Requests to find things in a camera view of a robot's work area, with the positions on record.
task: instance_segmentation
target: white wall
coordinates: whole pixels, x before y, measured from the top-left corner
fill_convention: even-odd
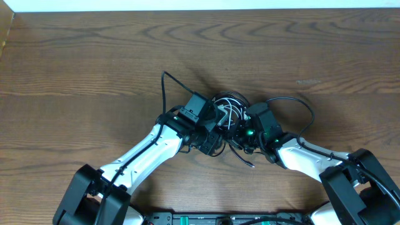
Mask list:
[[[16,13],[213,9],[398,8],[400,0],[4,0]]]

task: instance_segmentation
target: wooden tabletop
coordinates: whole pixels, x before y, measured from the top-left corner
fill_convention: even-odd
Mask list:
[[[400,9],[17,14],[0,62],[0,224],[49,224],[73,174],[137,144],[161,113],[161,71],[212,96],[307,101],[304,137],[372,151],[400,185]],[[166,81],[167,107],[190,94]],[[310,117],[271,104],[287,131]],[[178,154],[132,203],[193,212],[311,210],[315,180],[261,155]]]

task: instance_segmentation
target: black cable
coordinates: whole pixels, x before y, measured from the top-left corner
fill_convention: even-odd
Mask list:
[[[236,156],[240,161],[244,162],[246,165],[250,166],[251,168],[254,168],[254,167],[255,167],[253,163],[244,160],[244,159],[235,151],[235,149],[234,149],[231,145],[229,145],[229,147],[231,148],[233,154],[235,154],[235,156]]]
[[[164,85],[164,77],[165,75],[169,76],[171,79],[173,79],[175,82],[177,82],[179,85],[181,85],[184,89],[186,89],[187,91],[189,91],[190,93],[194,93],[192,90],[190,90],[188,87],[186,87],[183,83],[181,83],[180,81],[178,81],[175,77],[173,77],[172,75],[170,75],[168,72],[163,71],[161,74],[161,90],[162,90],[162,115],[163,117],[165,116],[166,113],[166,95],[165,95],[165,85]],[[157,136],[146,146],[144,147],[142,150],[140,150],[135,156],[133,156],[131,159],[129,159],[128,161],[126,161],[124,163],[124,165],[122,165],[117,173],[114,175],[114,177],[111,179],[110,183],[108,184],[108,187],[106,188],[102,201],[100,203],[99,206],[99,211],[97,212],[96,218],[94,220],[94,225],[98,225],[100,222],[100,217],[101,214],[103,212],[103,207],[105,205],[106,199],[108,198],[108,196],[110,195],[111,189],[115,183],[115,181],[117,180],[118,176],[120,176],[124,170],[130,165],[131,162],[133,162],[135,159],[137,159],[143,152],[145,152],[147,149],[149,149],[153,144],[157,143],[159,137],[161,136],[161,133],[163,131],[163,127],[164,127],[164,122],[161,120],[160,122],[160,130],[157,133]]]
[[[244,222],[241,223],[239,225],[252,225],[252,224],[256,224],[256,223],[261,223],[261,222],[282,222],[282,223],[287,223],[287,224],[296,224],[296,225],[307,225],[303,222],[297,222],[297,221],[293,221],[291,219],[283,219],[283,218],[277,218],[277,217],[269,217],[269,216],[263,216],[259,219],[253,219],[251,221],[248,222]]]
[[[313,153],[320,154],[320,155],[325,156],[327,158],[331,158],[331,159],[335,159],[335,160],[338,160],[338,161],[342,161],[344,164],[346,164],[348,166],[351,166],[353,169],[356,169],[356,170],[362,172],[367,178],[369,178],[370,180],[374,181],[379,187],[381,187],[383,189],[383,191],[392,199],[392,202],[396,205],[396,207],[400,210],[400,200],[398,200],[397,197],[389,190],[389,188],[386,187],[383,184],[383,182],[378,177],[376,177],[371,171],[368,171],[367,169],[364,169],[364,168],[358,166],[356,163],[354,163],[352,161],[349,161],[347,159],[343,159],[341,157],[337,157],[333,153],[332,154],[327,154],[327,153],[315,150],[315,149],[313,149],[311,147],[306,146],[304,144],[304,142],[301,142],[301,140],[300,140],[301,135],[313,124],[314,119],[315,119],[314,111],[311,109],[311,107],[307,103],[305,103],[304,101],[302,101],[300,99],[297,99],[295,97],[274,97],[274,98],[268,99],[266,101],[266,103],[268,103],[270,101],[278,100],[278,99],[286,99],[286,100],[297,101],[297,102],[303,104],[311,113],[311,117],[312,117],[311,118],[311,122],[300,131],[300,133],[297,135],[297,138],[296,138],[297,143],[302,148],[307,149],[308,151],[311,151]]]
[[[222,153],[224,152],[224,150],[225,150],[225,146],[226,146],[226,141],[224,142],[224,147],[222,147],[222,150],[221,150],[218,154],[212,155],[211,157],[217,157],[217,156],[219,156],[220,154],[222,154]]]

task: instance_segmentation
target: white backdrop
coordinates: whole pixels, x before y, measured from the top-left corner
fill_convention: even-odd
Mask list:
[[[398,8],[400,0],[4,0],[16,13],[214,9]]]

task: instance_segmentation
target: wooden table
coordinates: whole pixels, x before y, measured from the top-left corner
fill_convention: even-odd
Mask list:
[[[0,62],[0,224],[49,224],[77,169],[107,164],[161,113],[161,71],[212,96],[295,96],[308,141],[371,150],[400,185],[400,9],[17,14]],[[190,98],[170,79],[167,106]],[[309,113],[272,108],[287,131]],[[178,154],[132,203],[202,212],[310,210],[322,186],[226,151]]]

